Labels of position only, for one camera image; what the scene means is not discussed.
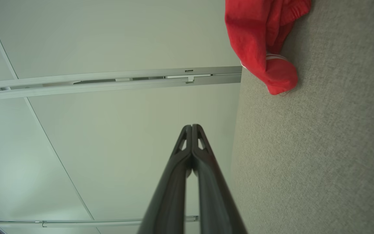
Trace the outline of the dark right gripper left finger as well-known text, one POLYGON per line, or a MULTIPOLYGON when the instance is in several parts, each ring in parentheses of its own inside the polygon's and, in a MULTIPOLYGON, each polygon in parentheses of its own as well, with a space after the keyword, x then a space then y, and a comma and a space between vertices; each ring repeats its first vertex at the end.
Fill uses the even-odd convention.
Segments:
POLYGON ((181 129, 137 234, 184 234, 186 179, 191 169, 191 125, 181 129))

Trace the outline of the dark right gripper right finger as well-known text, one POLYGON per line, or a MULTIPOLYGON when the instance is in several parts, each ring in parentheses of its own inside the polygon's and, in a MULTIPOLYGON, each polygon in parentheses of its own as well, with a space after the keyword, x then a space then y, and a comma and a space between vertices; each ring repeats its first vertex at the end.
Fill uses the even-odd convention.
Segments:
POLYGON ((201 234, 248 234, 203 127, 193 124, 193 170, 199 182, 201 234))

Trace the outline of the red basketball shorts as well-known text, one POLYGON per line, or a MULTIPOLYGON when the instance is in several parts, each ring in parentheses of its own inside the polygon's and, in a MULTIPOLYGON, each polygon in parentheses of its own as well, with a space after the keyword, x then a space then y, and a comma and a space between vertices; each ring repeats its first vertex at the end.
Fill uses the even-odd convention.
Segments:
POLYGON ((271 95, 297 86, 297 70, 280 52, 295 21, 308 14, 311 5, 311 0, 225 0, 230 45, 271 95))

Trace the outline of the grey fabric sofa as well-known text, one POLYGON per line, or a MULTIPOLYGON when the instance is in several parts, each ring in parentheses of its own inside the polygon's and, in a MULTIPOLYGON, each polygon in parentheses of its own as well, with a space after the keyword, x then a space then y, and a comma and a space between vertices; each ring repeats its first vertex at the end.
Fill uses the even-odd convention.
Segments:
POLYGON ((281 54, 298 84, 243 69, 232 194, 249 234, 374 234, 374 0, 313 0, 281 54))

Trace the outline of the aluminium partition rail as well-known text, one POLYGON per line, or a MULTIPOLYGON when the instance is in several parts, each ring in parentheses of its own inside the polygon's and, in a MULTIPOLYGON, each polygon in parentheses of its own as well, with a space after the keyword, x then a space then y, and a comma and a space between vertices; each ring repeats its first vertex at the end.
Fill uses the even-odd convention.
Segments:
POLYGON ((83 92, 239 83, 241 66, 117 71, 0 81, 0 99, 83 92))
POLYGON ((106 221, 0 221, 0 228, 83 228, 83 227, 124 227, 139 226, 143 219, 122 219, 106 221))

